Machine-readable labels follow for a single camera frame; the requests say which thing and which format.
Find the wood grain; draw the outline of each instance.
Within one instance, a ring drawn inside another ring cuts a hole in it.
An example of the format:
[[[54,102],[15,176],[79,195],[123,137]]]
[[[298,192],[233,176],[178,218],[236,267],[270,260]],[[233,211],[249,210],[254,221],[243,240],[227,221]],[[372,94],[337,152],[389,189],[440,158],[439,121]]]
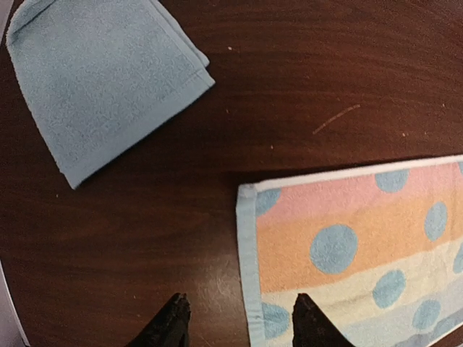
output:
[[[463,153],[458,0],[164,5],[217,84],[75,192],[0,48],[0,257],[34,347],[123,346],[177,291],[193,347],[248,346],[238,184]]]

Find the multicolored towel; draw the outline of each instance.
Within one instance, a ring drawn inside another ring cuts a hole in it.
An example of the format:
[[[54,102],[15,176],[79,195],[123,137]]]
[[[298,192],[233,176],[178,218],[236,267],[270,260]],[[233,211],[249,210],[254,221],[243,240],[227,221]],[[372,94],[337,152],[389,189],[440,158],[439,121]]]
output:
[[[237,225],[252,347],[292,346],[298,293],[356,347],[463,323],[463,155],[243,185]]]

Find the pink stripe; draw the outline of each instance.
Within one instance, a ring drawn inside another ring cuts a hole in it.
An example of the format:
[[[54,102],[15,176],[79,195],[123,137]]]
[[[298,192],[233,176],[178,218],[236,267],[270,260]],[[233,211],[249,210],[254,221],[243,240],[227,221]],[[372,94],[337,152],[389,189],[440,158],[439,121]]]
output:
[[[458,164],[451,163],[410,170],[407,183],[397,193],[380,190],[375,175],[285,187],[278,202],[258,218],[259,226],[316,218],[322,215],[352,213],[370,206],[385,205],[397,199],[435,194],[463,186]]]

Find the wooden table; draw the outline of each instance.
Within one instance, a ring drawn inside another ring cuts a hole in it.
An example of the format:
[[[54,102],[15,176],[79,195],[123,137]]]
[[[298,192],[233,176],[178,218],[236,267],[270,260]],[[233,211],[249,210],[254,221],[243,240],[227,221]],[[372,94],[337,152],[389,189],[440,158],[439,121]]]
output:
[[[34,347],[123,346],[175,291],[193,347],[248,346],[239,184],[463,153],[459,0],[164,4],[217,84],[76,191],[0,48],[0,257]]]

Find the blue polka dot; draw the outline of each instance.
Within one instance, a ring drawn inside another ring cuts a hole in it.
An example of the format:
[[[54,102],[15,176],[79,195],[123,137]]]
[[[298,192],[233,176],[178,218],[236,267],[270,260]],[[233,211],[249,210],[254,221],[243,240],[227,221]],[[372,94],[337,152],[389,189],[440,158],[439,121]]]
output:
[[[438,338],[443,337],[454,327],[456,327],[456,320],[454,318],[450,317],[441,320],[434,328],[433,334],[431,335],[431,340],[437,340]]]
[[[425,232],[431,241],[437,240],[446,230],[447,207],[443,202],[437,202],[428,211],[425,219]]]
[[[269,189],[258,193],[255,202],[255,214],[259,216],[269,211],[280,198],[280,194],[281,189]]]
[[[289,313],[283,307],[262,303],[266,340],[283,335],[289,327]]]
[[[463,271],[463,244],[460,245],[454,260],[454,273],[460,273],[461,271]]]
[[[324,273],[342,273],[352,264],[358,239],[349,226],[337,224],[318,232],[310,247],[310,259]]]
[[[413,327],[428,329],[438,319],[441,313],[441,304],[436,300],[426,300],[418,307],[413,316]]]
[[[376,283],[373,289],[375,303],[381,309],[391,306],[405,289],[405,276],[400,270],[389,271]]]
[[[398,170],[375,175],[376,185],[386,193],[395,193],[404,187],[407,183],[409,171]]]

